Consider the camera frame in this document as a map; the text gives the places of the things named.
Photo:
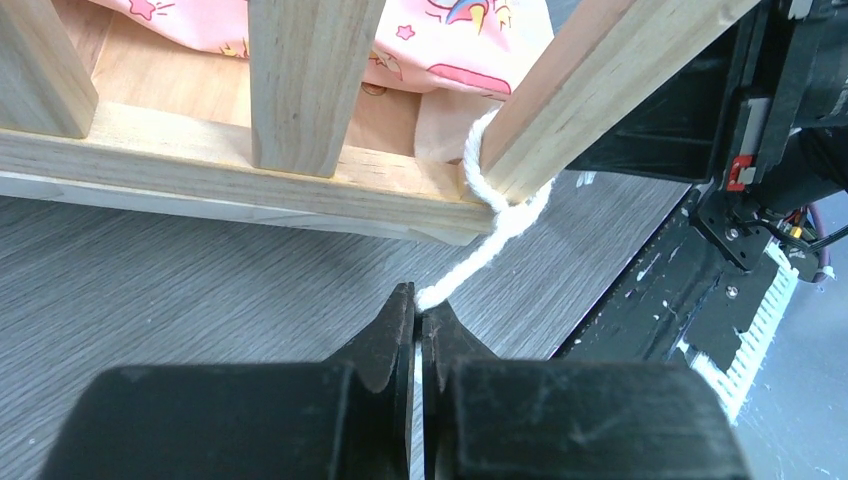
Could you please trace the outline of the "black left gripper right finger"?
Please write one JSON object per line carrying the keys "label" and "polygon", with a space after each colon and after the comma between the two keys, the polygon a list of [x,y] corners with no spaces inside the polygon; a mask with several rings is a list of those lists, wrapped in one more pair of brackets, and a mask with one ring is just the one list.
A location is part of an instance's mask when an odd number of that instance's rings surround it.
{"label": "black left gripper right finger", "polygon": [[502,359],[448,303],[419,315],[428,479],[747,479],[685,366]]}

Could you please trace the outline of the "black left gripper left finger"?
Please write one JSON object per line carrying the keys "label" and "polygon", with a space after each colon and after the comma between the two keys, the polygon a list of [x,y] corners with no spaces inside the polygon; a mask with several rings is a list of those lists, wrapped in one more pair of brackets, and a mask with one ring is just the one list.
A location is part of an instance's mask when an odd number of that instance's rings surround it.
{"label": "black left gripper left finger", "polygon": [[44,479],[405,479],[413,304],[397,285],[319,362],[126,365],[85,388]]}

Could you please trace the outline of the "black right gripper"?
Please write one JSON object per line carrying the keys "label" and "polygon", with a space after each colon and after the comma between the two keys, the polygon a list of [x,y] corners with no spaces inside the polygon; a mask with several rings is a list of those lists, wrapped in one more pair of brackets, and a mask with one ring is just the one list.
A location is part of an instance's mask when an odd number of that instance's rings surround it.
{"label": "black right gripper", "polygon": [[791,212],[847,188],[847,4],[761,1],[566,168],[711,179],[738,89],[733,212]]}

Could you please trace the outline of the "pink unicorn print cushion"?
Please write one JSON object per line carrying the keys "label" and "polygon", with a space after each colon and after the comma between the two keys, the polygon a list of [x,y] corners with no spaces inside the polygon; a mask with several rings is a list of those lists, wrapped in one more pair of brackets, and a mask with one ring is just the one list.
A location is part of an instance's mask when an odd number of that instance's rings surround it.
{"label": "pink unicorn print cushion", "polygon": [[514,204],[484,180],[479,149],[502,101],[553,38],[542,1],[388,1],[364,81],[423,94],[414,148],[439,162],[462,159],[474,195],[495,213],[494,231],[434,285],[417,292],[420,311],[444,302],[521,235],[547,206],[551,184]]}

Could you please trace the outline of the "wooden slatted pet bed frame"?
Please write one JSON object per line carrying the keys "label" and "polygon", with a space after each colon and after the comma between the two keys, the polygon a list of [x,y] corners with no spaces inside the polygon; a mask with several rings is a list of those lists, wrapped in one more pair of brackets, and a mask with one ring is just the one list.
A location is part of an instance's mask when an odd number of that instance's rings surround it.
{"label": "wooden slatted pet bed frame", "polygon": [[[460,162],[413,153],[416,96],[360,83],[380,3],[252,1],[247,64],[80,1],[1,5],[1,191],[124,210],[465,245],[491,210]],[[482,136],[522,200],[751,11],[584,1]]]}

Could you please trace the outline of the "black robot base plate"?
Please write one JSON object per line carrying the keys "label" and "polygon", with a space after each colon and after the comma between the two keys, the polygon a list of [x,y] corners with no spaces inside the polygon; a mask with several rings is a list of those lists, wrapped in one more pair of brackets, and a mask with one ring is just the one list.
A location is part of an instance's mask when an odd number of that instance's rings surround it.
{"label": "black robot base plate", "polygon": [[662,362],[698,372],[735,423],[799,284],[759,229],[733,241],[739,267],[697,228],[718,226],[687,193],[556,350],[584,361]]}

